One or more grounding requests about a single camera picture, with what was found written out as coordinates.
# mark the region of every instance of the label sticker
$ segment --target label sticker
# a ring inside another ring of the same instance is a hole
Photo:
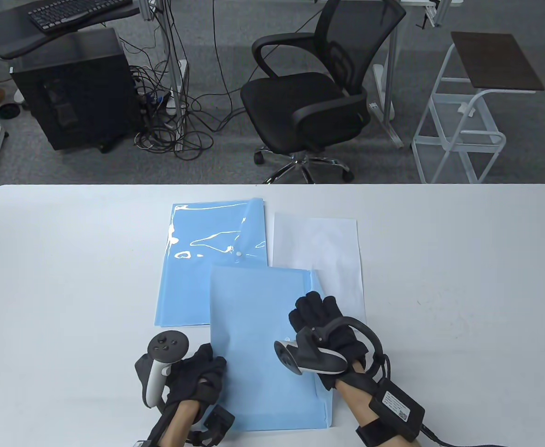
[[[400,419],[404,420],[405,422],[408,421],[411,410],[408,409],[408,407],[400,400],[395,398],[394,394],[386,391],[386,394],[382,399],[382,403],[385,404],[389,409],[391,409],[391,411],[395,413],[395,415],[400,417]]]

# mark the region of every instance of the forearm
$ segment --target forearm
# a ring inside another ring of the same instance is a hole
[[[353,368],[356,372],[363,373],[361,364],[353,364]],[[351,413],[355,416],[355,419],[359,423],[359,426],[363,427],[370,422],[379,419],[379,416],[370,408],[370,401],[372,396],[365,391],[354,388],[351,385],[347,385],[345,382],[336,381],[336,390],[341,394],[343,400],[347,402]],[[405,440],[402,436],[396,436],[393,439],[381,444],[381,447],[419,447],[419,443],[415,440],[412,443]]]
[[[183,447],[199,410],[200,403],[197,400],[180,402],[175,416],[159,441],[159,447]]]

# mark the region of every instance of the blue plastic folder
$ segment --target blue plastic folder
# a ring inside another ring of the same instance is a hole
[[[173,206],[156,326],[210,323],[213,264],[268,265],[261,198]]]
[[[332,393],[315,374],[287,370],[274,350],[275,340],[295,339],[289,312],[310,290],[322,294],[313,272],[213,267],[210,340],[227,360],[219,404],[235,415],[233,430],[330,427]]]

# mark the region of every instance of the computer case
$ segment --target computer case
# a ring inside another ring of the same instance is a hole
[[[112,28],[67,34],[10,68],[53,149],[108,147],[142,128],[129,64]]]

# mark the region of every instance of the human hand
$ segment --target human hand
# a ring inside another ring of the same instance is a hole
[[[289,322],[295,332],[304,327],[326,326],[335,318],[342,317],[340,309],[336,304],[334,296],[327,296],[322,300],[320,294],[315,291],[308,292],[295,303],[296,309],[289,313]],[[348,326],[336,329],[328,340],[328,343],[320,346],[336,351],[347,359],[349,365],[353,362],[360,362],[365,367],[365,354],[368,348],[364,343],[357,340],[355,333]],[[343,374],[319,374],[322,384],[327,390],[334,388],[335,382]]]

